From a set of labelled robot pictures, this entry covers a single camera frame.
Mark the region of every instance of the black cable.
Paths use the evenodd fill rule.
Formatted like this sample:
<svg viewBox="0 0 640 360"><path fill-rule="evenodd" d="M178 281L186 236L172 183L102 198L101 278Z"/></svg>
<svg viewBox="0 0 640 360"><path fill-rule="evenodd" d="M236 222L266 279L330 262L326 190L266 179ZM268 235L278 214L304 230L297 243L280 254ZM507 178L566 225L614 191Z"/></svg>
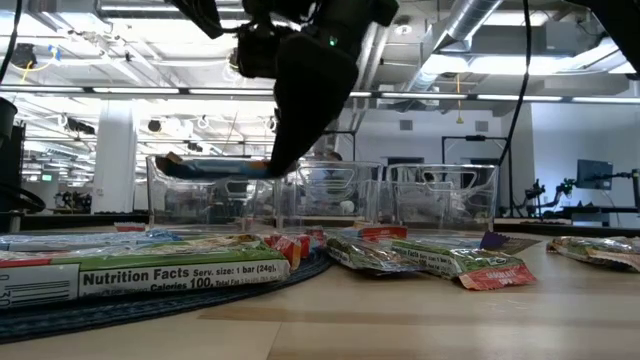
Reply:
<svg viewBox="0 0 640 360"><path fill-rule="evenodd" d="M18 24L20 23L20 16L22 15L22 0L16 0L16 12L13 16L13 31L9 38L9 45L7 46L7 52L4 55L2 61L2 67L0 67L0 84L4 80L4 75L7 73L11 57L13 56L13 49L16 47L16 41L18 40Z"/></svg>
<svg viewBox="0 0 640 360"><path fill-rule="evenodd" d="M513 111L513 120L511 120L511 127L509 128L507 141L504 144L504 149L502 149L502 154L500 155L500 160L498 161L499 166L502 166L507 153L511 149L511 139L513 139L513 132L516 129L516 122L518 121L518 116L520 115L520 109L522 108L522 102L524 101L524 94L527 92L527 85L529 84L529 65L531 65L531 16L529 15L529 0L522 0L522 5L524 7L524 22L527 33L527 48L525 54L526 67L524 76L522 78L520 95L518 95L518 102L516 104L515 110Z"/></svg>

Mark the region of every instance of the workbench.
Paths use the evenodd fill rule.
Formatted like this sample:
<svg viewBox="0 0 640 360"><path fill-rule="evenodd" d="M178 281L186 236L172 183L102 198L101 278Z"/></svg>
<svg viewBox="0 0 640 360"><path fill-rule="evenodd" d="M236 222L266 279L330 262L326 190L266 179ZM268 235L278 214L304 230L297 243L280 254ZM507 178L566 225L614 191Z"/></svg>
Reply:
<svg viewBox="0 0 640 360"><path fill-rule="evenodd" d="M537 284L472 292L434 276L372 279L334 266L268 295L3 345L0 353L47 360L640 358L639 274L547 254L544 242L519 256Z"/></svg>

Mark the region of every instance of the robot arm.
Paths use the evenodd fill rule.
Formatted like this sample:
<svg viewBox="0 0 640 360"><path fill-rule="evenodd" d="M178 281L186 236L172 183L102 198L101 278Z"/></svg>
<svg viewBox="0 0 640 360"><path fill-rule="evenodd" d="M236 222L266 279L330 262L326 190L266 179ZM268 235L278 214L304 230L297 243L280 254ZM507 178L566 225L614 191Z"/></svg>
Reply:
<svg viewBox="0 0 640 360"><path fill-rule="evenodd" d="M243 0L252 20L224 29L215 1L171 2L212 39L237 34L233 60L242 76L276 80L272 176L285 174L340 115L358 78L356 61L369 25L389 26L398 11L396 0ZM302 24L301 31L275 26L271 13Z"/></svg>

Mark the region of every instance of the snack bar package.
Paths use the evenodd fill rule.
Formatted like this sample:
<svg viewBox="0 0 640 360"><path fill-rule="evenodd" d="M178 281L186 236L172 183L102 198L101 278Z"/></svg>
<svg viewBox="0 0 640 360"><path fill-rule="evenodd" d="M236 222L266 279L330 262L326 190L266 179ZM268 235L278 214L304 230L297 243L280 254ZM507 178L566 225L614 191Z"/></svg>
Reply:
<svg viewBox="0 0 640 360"><path fill-rule="evenodd" d="M536 281L524 261L504 253L460 249L428 241L394 241L396 253L422 265L431 274L460 279L470 290L491 290Z"/></svg>
<svg viewBox="0 0 640 360"><path fill-rule="evenodd" d="M331 236L327 240L326 249L340 264L373 275L424 270L417 262L402 257L389 248L359 239Z"/></svg>
<svg viewBox="0 0 640 360"><path fill-rule="evenodd" d="M568 258L620 270L640 272L640 239L608 239L563 236L553 239L547 250Z"/></svg>
<svg viewBox="0 0 640 360"><path fill-rule="evenodd" d="M355 224L340 230L345 237L359 238L370 242L384 239L406 239L407 227L400 225Z"/></svg>
<svg viewBox="0 0 640 360"><path fill-rule="evenodd" d="M249 235L71 252L0 251L0 309L284 280L289 262Z"/></svg>
<svg viewBox="0 0 640 360"><path fill-rule="evenodd" d="M121 232L79 235L5 235L0 236L4 251L69 251L104 246L142 245L182 240L179 236L154 229L147 232Z"/></svg>

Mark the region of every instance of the computer monitor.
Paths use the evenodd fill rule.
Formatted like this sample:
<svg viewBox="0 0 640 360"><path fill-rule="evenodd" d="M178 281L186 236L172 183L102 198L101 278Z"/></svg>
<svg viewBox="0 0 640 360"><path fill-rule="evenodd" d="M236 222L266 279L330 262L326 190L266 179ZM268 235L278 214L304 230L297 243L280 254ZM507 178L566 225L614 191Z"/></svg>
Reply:
<svg viewBox="0 0 640 360"><path fill-rule="evenodd" d="M578 160L576 187L580 189L611 190L611 178L597 179L598 177L611 175L613 175L613 164L610 162Z"/></svg>

